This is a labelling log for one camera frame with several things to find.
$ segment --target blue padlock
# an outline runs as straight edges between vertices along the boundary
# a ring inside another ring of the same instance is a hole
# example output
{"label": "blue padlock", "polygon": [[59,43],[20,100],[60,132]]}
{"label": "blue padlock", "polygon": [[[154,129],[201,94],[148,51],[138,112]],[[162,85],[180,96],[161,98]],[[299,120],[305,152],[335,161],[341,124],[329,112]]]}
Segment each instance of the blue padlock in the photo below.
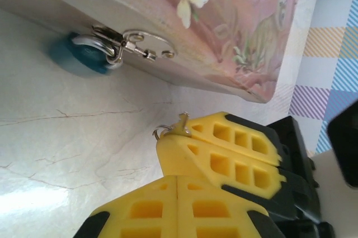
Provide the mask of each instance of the blue padlock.
{"label": "blue padlock", "polygon": [[114,58],[116,48],[107,40],[92,35],[80,35],[71,32],[65,39],[52,44],[50,57],[64,70],[81,77],[110,74],[122,65],[108,62],[108,56]]}

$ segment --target checkered cloth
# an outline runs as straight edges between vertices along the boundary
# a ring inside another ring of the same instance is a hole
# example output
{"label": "checkered cloth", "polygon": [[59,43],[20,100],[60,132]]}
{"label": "checkered cloth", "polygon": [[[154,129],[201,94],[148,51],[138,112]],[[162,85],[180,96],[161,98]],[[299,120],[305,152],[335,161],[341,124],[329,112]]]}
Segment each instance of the checkered cloth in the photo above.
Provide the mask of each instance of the checkered cloth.
{"label": "checkered cloth", "polygon": [[317,0],[289,113],[307,149],[331,148],[329,121],[358,99],[358,0]]}

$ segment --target white marble surface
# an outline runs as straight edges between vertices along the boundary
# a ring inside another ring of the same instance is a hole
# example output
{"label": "white marble surface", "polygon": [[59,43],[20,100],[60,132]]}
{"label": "white marble surface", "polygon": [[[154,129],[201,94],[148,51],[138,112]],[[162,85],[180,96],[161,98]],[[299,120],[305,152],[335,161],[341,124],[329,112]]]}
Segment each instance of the white marble surface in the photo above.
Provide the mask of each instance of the white marble surface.
{"label": "white marble surface", "polygon": [[291,81],[258,104],[127,65],[84,79],[47,57],[57,33],[3,11],[0,28],[0,237],[72,237],[96,207],[160,178],[152,130],[182,111],[262,124],[288,113]]}

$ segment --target metal hasp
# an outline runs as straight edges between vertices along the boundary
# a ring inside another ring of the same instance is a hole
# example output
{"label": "metal hasp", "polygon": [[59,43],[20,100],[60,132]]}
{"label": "metal hasp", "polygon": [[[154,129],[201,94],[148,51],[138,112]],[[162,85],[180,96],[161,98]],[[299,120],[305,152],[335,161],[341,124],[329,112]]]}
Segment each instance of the metal hasp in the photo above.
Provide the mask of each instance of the metal hasp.
{"label": "metal hasp", "polygon": [[158,57],[172,59],[177,55],[171,42],[142,30],[126,30],[120,34],[105,26],[92,26],[91,35],[79,35],[72,42],[91,46],[105,53],[111,69],[122,65],[124,51],[137,54],[150,62]]}

